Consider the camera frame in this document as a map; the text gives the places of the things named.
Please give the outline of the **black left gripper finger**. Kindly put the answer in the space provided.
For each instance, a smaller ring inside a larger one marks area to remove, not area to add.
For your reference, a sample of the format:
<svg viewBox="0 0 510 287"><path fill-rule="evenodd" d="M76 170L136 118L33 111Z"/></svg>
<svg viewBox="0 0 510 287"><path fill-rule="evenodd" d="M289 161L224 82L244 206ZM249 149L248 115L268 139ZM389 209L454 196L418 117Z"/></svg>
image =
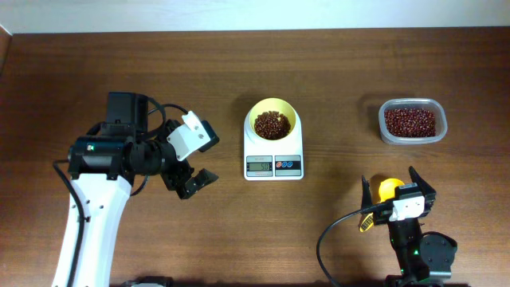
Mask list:
<svg viewBox="0 0 510 287"><path fill-rule="evenodd" d="M199 173L192 179L192 188L194 190L200 190L203 187L206 187L214 182L216 182L219 177L211 171L207 169L201 169Z"/></svg>
<svg viewBox="0 0 510 287"><path fill-rule="evenodd" d="M189 199L198 191L198 184L195 181L189 181L184 184L179 184L176 187L176 193L180 199Z"/></svg>

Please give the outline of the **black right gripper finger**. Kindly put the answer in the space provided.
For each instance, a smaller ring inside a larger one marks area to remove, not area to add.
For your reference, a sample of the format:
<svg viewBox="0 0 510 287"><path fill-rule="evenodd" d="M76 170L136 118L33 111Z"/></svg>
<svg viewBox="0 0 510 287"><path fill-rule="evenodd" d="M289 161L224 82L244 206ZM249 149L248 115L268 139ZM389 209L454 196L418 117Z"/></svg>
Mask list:
<svg viewBox="0 0 510 287"><path fill-rule="evenodd" d="M362 214L367 214L367 209L373 205L370 183L369 181L362 176L362 200L361 200L361 209L363 210Z"/></svg>
<svg viewBox="0 0 510 287"><path fill-rule="evenodd" d="M425 199L435 199L437 192L416 172L414 167L409 166L409 174L411 181L418 185Z"/></svg>

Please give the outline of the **yellow plastic measuring scoop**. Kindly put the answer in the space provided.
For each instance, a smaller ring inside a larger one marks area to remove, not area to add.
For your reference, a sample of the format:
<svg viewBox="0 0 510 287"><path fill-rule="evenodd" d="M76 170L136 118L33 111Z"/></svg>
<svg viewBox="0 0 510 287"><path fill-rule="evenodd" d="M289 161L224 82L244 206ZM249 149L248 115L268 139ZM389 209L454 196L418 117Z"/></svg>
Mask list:
<svg viewBox="0 0 510 287"><path fill-rule="evenodd" d="M395 188L403 186L404 182L400 179L385 179L379 184L377 203L385 202L395 197ZM359 224L359 231L364 233L375 224L374 214L364 214Z"/></svg>

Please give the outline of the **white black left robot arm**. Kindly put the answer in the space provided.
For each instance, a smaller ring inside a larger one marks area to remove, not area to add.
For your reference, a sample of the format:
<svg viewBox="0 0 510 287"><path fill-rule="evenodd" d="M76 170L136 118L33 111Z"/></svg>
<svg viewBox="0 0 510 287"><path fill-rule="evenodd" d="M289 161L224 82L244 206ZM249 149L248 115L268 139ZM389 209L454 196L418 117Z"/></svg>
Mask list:
<svg viewBox="0 0 510 287"><path fill-rule="evenodd" d="M153 112L165 115L165 105L135 92L110 92L107 118L92 126L69 149L63 172L53 167L67 187L69 213L55 286L107 286L116 235L137 175L161 177L166 189L189 199L218 176L195 171L187 158L218 143L210 124L185 110L181 120L162 118L148 127Z"/></svg>

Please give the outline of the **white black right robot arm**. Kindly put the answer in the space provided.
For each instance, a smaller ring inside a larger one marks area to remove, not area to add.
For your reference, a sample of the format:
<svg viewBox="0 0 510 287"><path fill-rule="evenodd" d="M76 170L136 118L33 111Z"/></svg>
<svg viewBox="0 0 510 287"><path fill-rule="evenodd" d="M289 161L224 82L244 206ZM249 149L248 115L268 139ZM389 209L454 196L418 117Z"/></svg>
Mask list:
<svg viewBox="0 0 510 287"><path fill-rule="evenodd" d="M369 181L362 179L362 213L371 214L374 225L386 225L392 249L398 259L399 275L389 275L385 286L443 286L452 277L451 265L457 242L438 232L422 232L420 218L426 217L437 192L409 168L411 183L393 187L393 195L372 202Z"/></svg>

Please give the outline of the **white digital kitchen scale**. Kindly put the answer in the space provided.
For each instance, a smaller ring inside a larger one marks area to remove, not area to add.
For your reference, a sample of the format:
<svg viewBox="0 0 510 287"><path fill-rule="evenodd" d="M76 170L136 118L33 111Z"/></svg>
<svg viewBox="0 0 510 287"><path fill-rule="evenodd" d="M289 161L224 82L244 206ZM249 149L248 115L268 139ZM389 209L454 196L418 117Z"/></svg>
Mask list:
<svg viewBox="0 0 510 287"><path fill-rule="evenodd" d="M256 139L244 121L244 170L249 181L300 180L304 177L302 126L290 137L270 141Z"/></svg>

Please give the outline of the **red beans in bowl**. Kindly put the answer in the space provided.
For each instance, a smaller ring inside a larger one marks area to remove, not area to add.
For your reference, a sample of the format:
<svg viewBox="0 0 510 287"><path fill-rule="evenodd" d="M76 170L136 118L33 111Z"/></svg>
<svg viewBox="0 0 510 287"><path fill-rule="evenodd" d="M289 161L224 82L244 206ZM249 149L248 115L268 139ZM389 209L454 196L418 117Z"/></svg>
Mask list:
<svg viewBox="0 0 510 287"><path fill-rule="evenodd" d="M277 111L263 112L254 122L254 130L265 140L280 140L290 133L288 117Z"/></svg>

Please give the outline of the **yellow plastic bowl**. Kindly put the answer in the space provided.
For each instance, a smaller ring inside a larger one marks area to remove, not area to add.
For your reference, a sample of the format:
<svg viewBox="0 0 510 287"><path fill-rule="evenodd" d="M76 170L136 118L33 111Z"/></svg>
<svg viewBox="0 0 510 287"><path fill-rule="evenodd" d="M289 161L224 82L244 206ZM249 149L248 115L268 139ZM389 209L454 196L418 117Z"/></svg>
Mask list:
<svg viewBox="0 0 510 287"><path fill-rule="evenodd" d="M291 124L291 129L290 133L283 139L290 137L290 135L296 132L298 127L300 126L300 120L298 119L296 110L292 107L291 104L279 98L267 98L256 103L248 114L248 130L255 135L256 139L265 140L258 136L254 130L255 119L257 118L258 115L262 114L263 112L269 111L277 111L283 113L285 116L288 117L288 120Z"/></svg>

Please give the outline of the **clear plastic container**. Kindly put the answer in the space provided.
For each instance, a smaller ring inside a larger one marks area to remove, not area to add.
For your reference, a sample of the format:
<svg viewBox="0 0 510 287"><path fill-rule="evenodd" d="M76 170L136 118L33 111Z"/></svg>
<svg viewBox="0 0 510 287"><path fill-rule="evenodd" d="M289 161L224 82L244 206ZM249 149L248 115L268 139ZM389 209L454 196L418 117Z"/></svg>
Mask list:
<svg viewBox="0 0 510 287"><path fill-rule="evenodd" d="M448 124L443 107L427 98L388 100L379 109L382 140L393 145L431 144L442 140Z"/></svg>

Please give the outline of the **red beans in container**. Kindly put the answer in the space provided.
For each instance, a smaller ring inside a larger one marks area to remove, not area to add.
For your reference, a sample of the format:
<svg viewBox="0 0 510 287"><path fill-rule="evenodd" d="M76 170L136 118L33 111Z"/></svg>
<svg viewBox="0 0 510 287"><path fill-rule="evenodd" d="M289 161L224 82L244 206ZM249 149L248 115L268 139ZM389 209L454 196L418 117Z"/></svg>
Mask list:
<svg viewBox="0 0 510 287"><path fill-rule="evenodd" d="M435 115L424 108L396 108L384 112L386 129L397 137L436 136Z"/></svg>

